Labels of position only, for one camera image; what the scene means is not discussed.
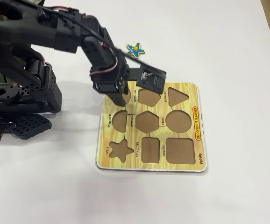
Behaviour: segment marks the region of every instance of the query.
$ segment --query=shape sorter board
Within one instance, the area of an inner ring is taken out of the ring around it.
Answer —
[[[97,165],[102,169],[203,172],[206,153],[195,84],[167,82],[162,95],[128,82],[126,106],[104,95]]]

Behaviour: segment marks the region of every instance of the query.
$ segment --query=star-shaped cutout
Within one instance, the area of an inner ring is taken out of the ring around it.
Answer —
[[[121,160],[121,162],[125,162],[126,156],[134,152],[133,149],[128,147],[128,142],[125,139],[121,140],[120,143],[111,141],[109,143],[109,146],[112,148],[112,151],[109,154],[109,157],[110,158],[118,157]]]
[[[133,55],[135,58],[138,58],[139,54],[145,53],[144,50],[140,49],[140,43],[137,43],[135,45],[127,44],[127,54]]]

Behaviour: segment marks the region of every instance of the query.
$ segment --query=cable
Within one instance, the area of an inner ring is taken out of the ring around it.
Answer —
[[[49,62],[45,62],[45,64],[50,66],[51,68],[53,68],[52,65]]]
[[[107,48],[112,53],[112,55],[114,55],[113,50],[107,44],[105,44],[103,42],[99,42],[99,43],[101,44],[102,47]],[[89,76],[92,76],[92,75],[95,75],[95,74],[102,74],[102,73],[113,71],[116,68],[117,63],[118,63],[117,57],[115,57],[115,60],[116,60],[116,63],[115,63],[115,65],[112,68],[101,70],[101,71],[91,72],[91,73],[89,73]]]
[[[65,9],[65,10],[69,10],[68,7],[64,7],[64,6],[53,6],[53,7],[50,7],[52,10],[55,10],[55,9]]]
[[[102,71],[94,71],[94,72],[89,73],[89,75],[92,76],[92,75],[95,75],[95,74],[102,74],[102,73],[113,71],[116,68],[117,63],[118,63],[117,57],[115,57],[115,58],[116,58],[116,63],[112,68],[102,70]]]
[[[0,129],[3,131],[9,131],[16,128],[16,123],[7,121],[7,120],[0,120]]]
[[[38,5],[36,5],[36,4],[34,4],[34,3],[31,3],[31,2],[29,2],[29,1],[26,1],[26,0],[15,0],[15,1],[21,2],[21,3],[26,4],[26,5],[29,5],[29,6],[31,6],[31,7],[33,7],[33,8],[38,8],[38,7],[39,7]],[[77,24],[78,26],[80,26],[81,28],[83,28],[84,30],[86,30],[87,32],[89,32],[92,36],[94,36],[94,37],[97,38],[98,40],[100,40],[100,41],[104,42],[105,44],[107,44],[107,45],[108,45],[109,47],[111,47],[111,49],[112,49],[113,51],[115,51],[117,54],[123,55],[123,56],[125,56],[126,58],[129,58],[129,59],[132,60],[132,61],[135,61],[135,62],[137,62],[137,63],[139,63],[139,64],[142,64],[142,65],[148,67],[150,70],[152,70],[152,72],[157,71],[157,73],[154,74],[154,75],[157,75],[157,76],[159,76],[159,77],[161,77],[161,78],[163,78],[163,79],[166,79],[166,72],[164,72],[164,71],[162,71],[162,70],[160,70],[160,69],[157,69],[157,68],[155,68],[155,67],[152,67],[152,66],[150,66],[150,65],[148,65],[148,64],[146,64],[146,63],[144,63],[143,61],[140,61],[140,60],[138,60],[138,59],[133,58],[131,55],[128,55],[127,53],[123,52],[121,49],[116,48],[114,45],[110,44],[110,43],[109,43],[108,41],[106,41],[103,37],[101,37],[100,35],[98,35],[96,32],[92,31],[91,29],[89,29],[87,26],[83,25],[81,22],[79,22],[79,21],[77,21],[77,20],[74,20],[73,18],[71,18],[71,17],[65,15],[65,13],[53,11],[53,10],[47,8],[47,7],[41,7],[41,8],[42,8],[44,11],[48,12],[48,13],[51,13],[51,14],[55,14],[55,15],[61,16],[61,17],[65,18],[65,19],[67,19],[67,20],[69,20],[69,21],[74,22],[75,24]]]

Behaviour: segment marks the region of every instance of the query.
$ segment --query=black perforated plate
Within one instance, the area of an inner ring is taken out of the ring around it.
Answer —
[[[39,114],[27,114],[16,120],[17,127],[11,133],[20,139],[29,139],[48,129],[51,129],[51,122]]]

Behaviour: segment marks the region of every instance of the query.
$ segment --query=blue star puzzle piece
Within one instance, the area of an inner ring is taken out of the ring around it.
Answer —
[[[140,49],[140,43],[136,43],[135,45],[127,44],[127,54],[133,55],[135,58],[138,58],[139,54],[143,54],[144,50]]]

